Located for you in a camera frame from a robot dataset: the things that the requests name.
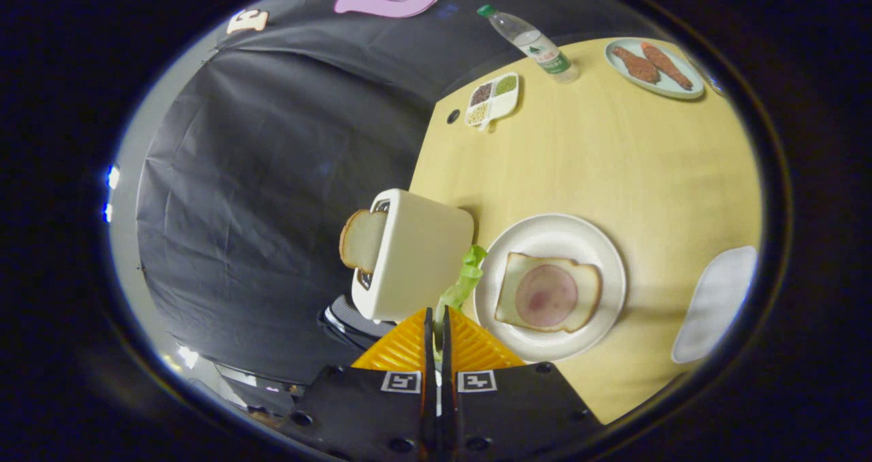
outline grains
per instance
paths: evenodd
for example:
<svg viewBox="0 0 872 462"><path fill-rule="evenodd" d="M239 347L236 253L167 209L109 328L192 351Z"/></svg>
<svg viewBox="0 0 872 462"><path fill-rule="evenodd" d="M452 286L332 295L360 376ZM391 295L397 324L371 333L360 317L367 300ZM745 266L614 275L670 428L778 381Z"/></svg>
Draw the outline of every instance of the grains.
<svg viewBox="0 0 872 462"><path fill-rule="evenodd" d="M499 84L496 85L496 95L501 95L502 93L510 92L514 87L518 85L518 78L514 75L510 75L505 77L503 80L499 81Z"/></svg>
<svg viewBox="0 0 872 462"><path fill-rule="evenodd" d="M472 111L467 111L467 123L475 125L481 123L485 119L485 114L488 113L488 105L482 104Z"/></svg>
<svg viewBox="0 0 872 462"><path fill-rule="evenodd" d="M483 86L479 86L479 89L476 89L476 93L473 94L473 99L470 101L470 106L475 106L476 104L486 101L488 97L490 97L490 91L493 84L486 83Z"/></svg>

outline black cloth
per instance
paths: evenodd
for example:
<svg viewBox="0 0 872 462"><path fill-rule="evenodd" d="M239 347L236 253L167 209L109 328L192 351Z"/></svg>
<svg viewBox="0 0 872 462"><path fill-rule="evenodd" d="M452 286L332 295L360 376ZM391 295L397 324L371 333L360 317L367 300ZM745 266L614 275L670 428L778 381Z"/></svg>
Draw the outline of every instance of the black cloth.
<svg viewBox="0 0 872 462"><path fill-rule="evenodd" d="M172 103L137 208L166 330L203 356L300 384L359 355L317 320L349 291L337 251L347 217L409 187L436 101L522 56L480 5L557 43L660 36L616 0L439 0L402 19L337 14L335 1L250 3L270 13L266 29L223 36Z"/></svg>

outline white napkin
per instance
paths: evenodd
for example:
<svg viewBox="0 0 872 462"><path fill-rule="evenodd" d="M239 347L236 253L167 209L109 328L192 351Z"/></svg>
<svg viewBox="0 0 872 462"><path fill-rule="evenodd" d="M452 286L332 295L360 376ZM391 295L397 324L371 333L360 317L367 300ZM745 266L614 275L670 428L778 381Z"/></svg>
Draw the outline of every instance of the white napkin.
<svg viewBox="0 0 872 462"><path fill-rule="evenodd" d="M756 266L757 250L751 245L723 251L711 260L672 346L673 362L693 362L711 352L745 302Z"/></svg>

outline green bottle cap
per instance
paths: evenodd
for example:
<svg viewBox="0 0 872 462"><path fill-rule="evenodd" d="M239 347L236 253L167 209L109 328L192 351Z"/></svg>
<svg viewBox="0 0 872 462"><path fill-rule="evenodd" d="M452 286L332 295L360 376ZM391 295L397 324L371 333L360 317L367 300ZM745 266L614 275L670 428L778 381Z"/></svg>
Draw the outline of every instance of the green bottle cap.
<svg viewBox="0 0 872 462"><path fill-rule="evenodd" d="M484 17L488 17L489 15L493 14L493 12L496 12L496 9L493 8L492 5L489 5L489 3L486 3L486 5L479 7L478 12L479 12L479 15L482 15Z"/></svg>

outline green beans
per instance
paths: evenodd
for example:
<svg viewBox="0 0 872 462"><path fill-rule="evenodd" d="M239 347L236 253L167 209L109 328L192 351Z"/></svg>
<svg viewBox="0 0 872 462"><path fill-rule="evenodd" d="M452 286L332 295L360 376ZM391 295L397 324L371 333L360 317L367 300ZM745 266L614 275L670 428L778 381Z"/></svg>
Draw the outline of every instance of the green beans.
<svg viewBox="0 0 872 462"><path fill-rule="evenodd" d="M510 92L514 87L518 85L518 78L514 75L510 75L505 77L503 80L500 80L496 85L496 95L501 95L502 93Z"/></svg>

